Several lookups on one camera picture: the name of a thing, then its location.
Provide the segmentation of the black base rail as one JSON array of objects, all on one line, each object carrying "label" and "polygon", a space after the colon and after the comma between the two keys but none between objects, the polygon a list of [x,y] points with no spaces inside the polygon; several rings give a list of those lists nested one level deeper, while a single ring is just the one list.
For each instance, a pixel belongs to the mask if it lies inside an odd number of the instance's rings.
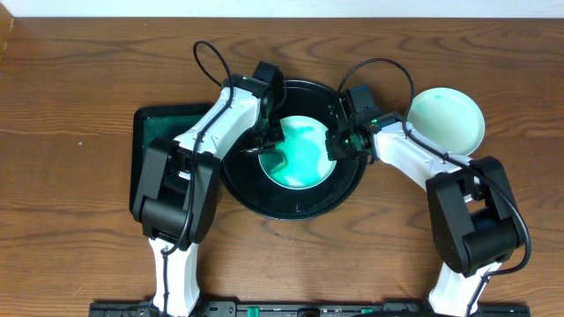
[{"label": "black base rail", "polygon": [[[157,307],[148,302],[92,303],[89,317],[154,317]],[[347,316],[435,316],[426,302],[391,301],[378,304],[343,303],[237,303],[228,300],[198,300],[190,317],[347,317]]]}]

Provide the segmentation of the round black tray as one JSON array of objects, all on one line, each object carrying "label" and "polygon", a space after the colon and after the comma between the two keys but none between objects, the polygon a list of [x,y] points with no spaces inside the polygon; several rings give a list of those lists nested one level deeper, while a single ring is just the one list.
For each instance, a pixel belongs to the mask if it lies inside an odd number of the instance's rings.
[{"label": "round black tray", "polygon": [[[300,79],[286,81],[286,102],[279,121],[293,115],[318,120],[328,129],[338,127],[334,108],[337,92],[320,83]],[[260,167],[258,156],[243,155],[241,136],[222,159],[221,179],[230,194],[254,212],[276,219],[301,220],[318,217],[341,204],[359,184],[367,161],[341,159],[321,184],[303,190],[283,188],[271,181]]]}]

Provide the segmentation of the black rectangular tray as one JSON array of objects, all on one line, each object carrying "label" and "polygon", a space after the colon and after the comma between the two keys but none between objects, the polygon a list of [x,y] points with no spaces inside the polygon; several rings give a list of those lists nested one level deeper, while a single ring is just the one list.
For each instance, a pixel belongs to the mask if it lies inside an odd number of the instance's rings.
[{"label": "black rectangular tray", "polygon": [[156,137],[174,139],[176,136],[192,128],[211,108],[211,103],[204,102],[142,107],[134,113],[130,173],[130,212],[133,211],[144,157],[151,141]]}]

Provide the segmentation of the mint green plate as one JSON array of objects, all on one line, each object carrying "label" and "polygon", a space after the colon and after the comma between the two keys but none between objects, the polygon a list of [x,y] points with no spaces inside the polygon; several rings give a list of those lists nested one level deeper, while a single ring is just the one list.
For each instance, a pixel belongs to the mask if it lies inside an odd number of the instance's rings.
[{"label": "mint green plate", "polygon": [[407,121],[436,144],[458,155],[470,156],[482,143],[486,122],[478,104],[448,87],[435,87],[413,100]]},{"label": "mint green plate", "polygon": [[[258,156],[266,176],[283,188],[303,190],[325,181],[337,162],[328,159],[326,131],[328,128],[316,119],[302,115],[280,120],[285,140],[275,145],[272,152]],[[286,168],[269,174],[272,161],[285,160]]]}]

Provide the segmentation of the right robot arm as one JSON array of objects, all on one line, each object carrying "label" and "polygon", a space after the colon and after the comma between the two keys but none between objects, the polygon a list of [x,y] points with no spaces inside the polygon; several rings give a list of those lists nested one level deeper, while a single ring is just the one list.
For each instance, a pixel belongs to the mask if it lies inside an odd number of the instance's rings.
[{"label": "right robot arm", "polygon": [[435,87],[405,115],[384,114],[366,85],[336,97],[340,120],[327,134],[331,160],[368,154],[395,167],[427,194],[442,268],[427,300],[434,313],[472,316],[493,276],[515,273],[531,257],[531,236],[501,162],[471,158],[485,119],[466,94]]}]

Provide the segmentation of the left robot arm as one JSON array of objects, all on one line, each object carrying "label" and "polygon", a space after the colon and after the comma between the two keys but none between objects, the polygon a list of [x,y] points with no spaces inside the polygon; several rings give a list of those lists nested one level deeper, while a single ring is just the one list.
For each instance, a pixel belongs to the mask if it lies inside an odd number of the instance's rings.
[{"label": "left robot arm", "polygon": [[197,250],[218,202],[220,168],[235,144],[245,153],[268,151],[283,141],[271,119],[286,100],[284,75],[230,75],[219,98],[192,127],[174,138],[155,137],[146,147],[131,214],[155,256],[159,316],[187,316],[200,296]]}]

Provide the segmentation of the green sponge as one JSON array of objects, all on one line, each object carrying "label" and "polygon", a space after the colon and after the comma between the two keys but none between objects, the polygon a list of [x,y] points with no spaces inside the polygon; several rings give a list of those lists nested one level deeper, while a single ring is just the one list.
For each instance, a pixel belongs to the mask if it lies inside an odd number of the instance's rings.
[{"label": "green sponge", "polygon": [[269,174],[276,174],[279,173],[281,171],[283,171],[287,166],[287,162],[285,160],[278,160],[278,161],[272,161],[269,171]]}]

